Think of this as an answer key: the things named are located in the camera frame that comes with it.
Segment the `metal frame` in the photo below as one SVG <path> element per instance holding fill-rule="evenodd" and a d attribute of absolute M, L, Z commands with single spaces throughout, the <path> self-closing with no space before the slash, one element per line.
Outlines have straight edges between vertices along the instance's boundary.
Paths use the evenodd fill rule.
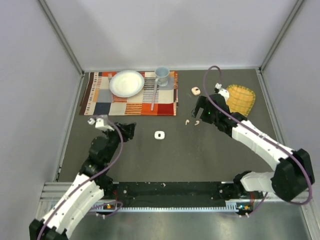
<path fill-rule="evenodd" d="M 71 132 L 71 127 L 72 127 L 72 123 L 74 121 L 74 117 L 75 117 L 75 114 L 76 114 L 76 109 L 77 109 L 77 105 L 78 105 L 78 102 L 79 102 L 79 96 L 80 96 L 80 93 L 81 93 L 81 88 L 82 88 L 82 84 L 84 82 L 84 78 L 85 78 L 85 75 L 82 74 L 80 76 L 80 80 L 79 80 L 79 82 L 77 84 L 76 94 L 73 97 L 73 101 L 72 101 L 73 104 L 72 104 L 71 112 L 67 117 L 67 127 L 66 127 L 66 131 L 64 133 L 64 138 L 63 138 L 63 143 L 61 145 L 61 149 L 59 150 L 59 155 L 58 155 L 59 156 L 59 162 L 58 162 L 57 170 L 55 172 L 55 177 L 54 177 L 55 181 L 58 181 L 59 174 L 60 174 L 61 167 L 62 167 L 62 163 L 63 163 L 64 158 L 65 158 L 65 153 L 66 153 L 67 144 L 68 144 L 68 140 L 69 140 L 69 136 L 70 136 L 70 132 Z"/>
<path fill-rule="evenodd" d="M 73 63 L 74 67 L 76 68 L 76 70 L 79 72 L 79 74 L 83 74 L 84 71 L 82 69 L 82 67 L 80 66 L 80 63 L 78 62 L 74 52 L 72 51 L 64 33 L 61 31 L 54 15 L 52 14 L 46 0 L 37 0 L 37 2 L 39 3 L 41 9 L 43 10 L 46 18 L 48 19 L 48 21 L 50 22 L 55 34 L 57 35 L 60 43 L 62 44 L 65 53 L 68 55 L 68 57 L 70 58 L 71 62 Z"/>
<path fill-rule="evenodd" d="M 269 52 L 267 53 L 265 59 L 262 62 L 262 65 L 260 67 L 260 70 L 263 72 L 267 65 L 269 64 L 272 56 L 274 55 L 275 51 L 278 49 L 280 43 L 282 42 L 285 34 L 287 33 L 289 27 L 291 26 L 291 24 L 293 23 L 294 19 L 296 18 L 297 14 L 300 12 L 300 10 L 302 9 L 302 6 L 304 4 L 305 0 L 298 0 L 292 11 L 290 12 L 288 18 L 286 19 L 284 25 L 282 26 L 278 36 L 276 37 L 276 39 L 274 40 Z"/>

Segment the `checkered pattern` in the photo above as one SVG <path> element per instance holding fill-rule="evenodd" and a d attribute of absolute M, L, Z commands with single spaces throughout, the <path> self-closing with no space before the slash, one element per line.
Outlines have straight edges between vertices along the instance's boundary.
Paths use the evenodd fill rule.
<path fill-rule="evenodd" d="M 154 108 L 151 111 L 156 75 L 141 72 L 144 77 L 143 89 L 131 97 L 118 97 L 109 88 L 108 74 L 116 72 L 90 72 L 89 81 L 82 98 L 80 115 L 152 115 L 175 116 L 178 106 L 178 73 L 170 72 L 166 86 L 158 86 Z"/>
<path fill-rule="evenodd" d="M 238 112 L 247 117 L 255 104 L 256 94 L 254 91 L 240 85 L 230 85 L 226 89 L 230 94 L 229 99 L 226 101 L 230 112 Z"/>

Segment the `placemat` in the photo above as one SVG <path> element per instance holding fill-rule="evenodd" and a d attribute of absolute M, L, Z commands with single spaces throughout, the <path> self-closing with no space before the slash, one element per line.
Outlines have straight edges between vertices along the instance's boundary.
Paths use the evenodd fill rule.
<path fill-rule="evenodd" d="M 226 101 L 230 112 L 238 112 L 247 117 L 256 100 L 255 92 L 240 85 L 230 85 L 226 89 L 230 94 L 229 99 Z"/>
<path fill-rule="evenodd" d="M 144 77 L 143 89 L 131 97 L 117 97 L 109 88 L 108 74 L 117 72 L 90 72 L 89 81 L 80 103 L 80 115 L 150 115 L 175 116 L 178 106 L 178 73 L 171 71 L 167 86 L 158 86 L 154 109 L 151 111 L 155 86 L 155 72 L 140 72 Z"/>

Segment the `cable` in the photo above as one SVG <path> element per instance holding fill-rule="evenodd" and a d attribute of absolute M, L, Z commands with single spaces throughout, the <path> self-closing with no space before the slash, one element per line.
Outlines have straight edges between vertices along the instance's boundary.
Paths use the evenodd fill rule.
<path fill-rule="evenodd" d="M 259 202 L 258 206 L 256 206 L 255 209 L 253 209 L 252 212 L 248 213 L 248 216 L 250 217 L 255 211 L 257 211 L 259 208 L 261 208 L 262 203 L 266 200 L 268 196 L 268 192 L 265 193 L 265 195 L 263 196 L 263 198 L 261 199 L 261 201 Z"/>
<path fill-rule="evenodd" d="M 227 113 L 226 111 L 224 111 L 221 107 L 219 107 L 209 96 L 208 91 L 207 91 L 207 87 L 206 87 L 206 80 L 207 80 L 207 75 L 210 72 L 211 69 L 213 68 L 217 68 L 219 70 L 219 76 L 220 76 L 220 80 L 222 79 L 222 73 L 221 73 L 221 69 L 218 66 L 211 66 L 208 68 L 208 70 L 205 72 L 204 77 L 203 77 L 203 89 L 205 92 L 206 97 L 208 98 L 208 100 L 210 101 L 210 103 L 212 103 L 212 105 L 218 109 L 221 113 L 223 113 L 224 115 L 226 115 L 228 118 L 230 118 L 231 120 L 235 121 L 237 124 L 239 124 L 240 126 L 244 127 L 245 129 L 247 129 L 248 131 L 252 132 L 253 134 L 257 135 L 260 138 L 263 138 L 263 136 L 260 136 L 258 132 L 256 132 L 255 130 L 253 130 L 252 128 L 248 127 L 247 125 L 243 124 L 242 122 L 240 122 L 239 120 L 237 120 L 236 118 L 234 118 L 233 116 L 231 116 L 229 113 Z M 294 205 L 306 205 L 308 204 L 311 199 L 312 199 L 312 186 L 311 186 L 311 182 L 310 179 L 308 177 L 308 174 L 306 172 L 306 170 L 304 169 L 304 167 L 301 165 L 301 163 L 298 161 L 298 159 L 296 159 L 290 152 L 288 152 L 286 149 L 284 149 L 282 146 L 274 143 L 273 141 L 267 139 L 267 138 L 263 138 L 264 141 L 266 141 L 267 143 L 271 144 L 272 146 L 278 148 L 280 151 L 282 151 L 283 153 L 285 153 L 286 155 L 288 155 L 300 168 L 300 170 L 302 171 L 303 176 L 305 177 L 306 183 L 307 183 L 307 187 L 309 189 L 308 192 L 308 198 L 306 201 L 304 202 L 293 202 L 293 201 L 289 201 L 290 204 L 294 204 Z"/>
<path fill-rule="evenodd" d="M 83 185 L 85 185 L 86 183 L 88 183 L 89 181 L 92 181 L 93 179 L 95 179 L 96 177 L 100 176 L 101 174 L 105 173 L 106 171 L 108 171 L 115 163 L 116 161 L 119 159 L 121 153 L 122 153 L 122 149 L 124 147 L 124 138 L 122 137 L 122 134 L 119 130 L 119 128 L 111 121 L 108 120 L 108 123 L 110 125 L 112 125 L 114 127 L 114 129 L 118 132 L 119 137 L 120 137 L 120 151 L 118 153 L 118 155 L 116 156 L 116 158 L 114 159 L 114 161 L 112 163 L 110 163 L 105 169 L 101 170 L 100 172 L 98 172 L 97 174 L 93 175 L 92 177 L 90 177 L 89 179 L 85 180 L 83 183 L 81 183 L 80 185 L 78 185 L 69 195 L 68 198 L 70 198 L 78 189 L 80 189 Z M 65 204 L 67 200 L 64 199 L 51 213 L 51 215 L 48 217 L 48 219 L 45 221 L 45 223 L 43 224 L 38 237 L 36 238 L 36 240 L 40 240 L 42 237 L 42 234 L 44 233 L 44 230 L 46 228 L 46 226 L 48 225 L 48 223 L 51 221 L 51 219 L 54 217 L 54 215 L 59 211 L 59 209 L 62 207 L 63 204 Z"/>
<path fill-rule="evenodd" d="M 104 215 L 104 218 L 111 217 L 111 216 L 115 215 L 124 205 L 124 203 L 122 201 L 111 201 L 111 202 L 106 202 L 104 204 L 95 206 L 95 207 L 91 208 L 90 210 L 98 209 L 98 208 L 103 207 L 103 206 L 108 205 L 108 204 L 120 204 L 120 206 L 117 207 L 116 210 L 114 210 L 113 212 L 109 213 L 108 215 Z M 97 215 L 97 214 L 98 213 L 88 212 L 86 215 Z"/>

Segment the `gray floor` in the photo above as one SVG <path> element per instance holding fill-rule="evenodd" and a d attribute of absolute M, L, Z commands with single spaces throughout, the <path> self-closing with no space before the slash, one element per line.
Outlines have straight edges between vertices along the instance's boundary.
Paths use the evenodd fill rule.
<path fill-rule="evenodd" d="M 70 240 L 310 240 L 301 208 L 265 203 L 250 218 L 235 213 L 119 212 L 85 216 Z"/>
<path fill-rule="evenodd" d="M 120 182 L 153 181 L 231 181 L 246 170 L 269 171 L 269 166 L 241 143 L 219 132 L 214 125 L 200 122 L 194 126 L 191 111 L 197 97 L 192 87 L 203 92 L 203 70 L 178 71 L 179 107 L 177 116 L 112 116 L 120 123 L 136 122 L 135 137 L 124 144 L 123 153 L 108 175 Z M 266 103 L 256 71 L 223 70 L 223 86 L 238 84 L 252 89 L 255 104 L 248 116 L 261 131 L 275 138 Z M 207 88 L 213 93 L 218 71 L 211 71 Z M 88 74 L 82 86 L 82 98 Z M 59 177 L 60 182 L 72 182 L 88 156 L 93 138 L 99 130 L 87 124 L 87 116 L 79 115 L 78 106 Z M 185 126 L 186 119 L 190 124 Z M 164 131 L 164 140 L 155 140 L 155 131 Z"/>

